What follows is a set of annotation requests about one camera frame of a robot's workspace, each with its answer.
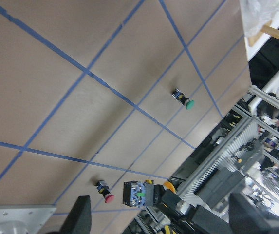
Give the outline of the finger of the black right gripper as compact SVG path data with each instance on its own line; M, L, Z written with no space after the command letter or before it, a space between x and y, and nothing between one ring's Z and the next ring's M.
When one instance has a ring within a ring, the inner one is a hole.
M165 215L184 215L184 201L163 185L154 185L153 205Z

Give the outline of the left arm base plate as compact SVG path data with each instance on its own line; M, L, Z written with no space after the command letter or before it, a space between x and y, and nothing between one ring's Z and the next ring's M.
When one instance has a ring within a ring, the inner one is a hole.
M55 210L54 205L0 205L0 234L36 234Z

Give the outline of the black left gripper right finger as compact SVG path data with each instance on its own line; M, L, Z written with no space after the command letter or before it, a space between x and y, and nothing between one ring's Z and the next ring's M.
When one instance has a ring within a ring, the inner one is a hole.
M229 196L229 224L235 234L279 234L279 221L266 219L240 193Z

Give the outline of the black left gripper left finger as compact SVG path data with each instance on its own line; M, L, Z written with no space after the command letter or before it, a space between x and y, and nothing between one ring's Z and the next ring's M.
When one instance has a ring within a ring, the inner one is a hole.
M61 226L60 234L89 234L92 227L91 200L89 195L79 196Z

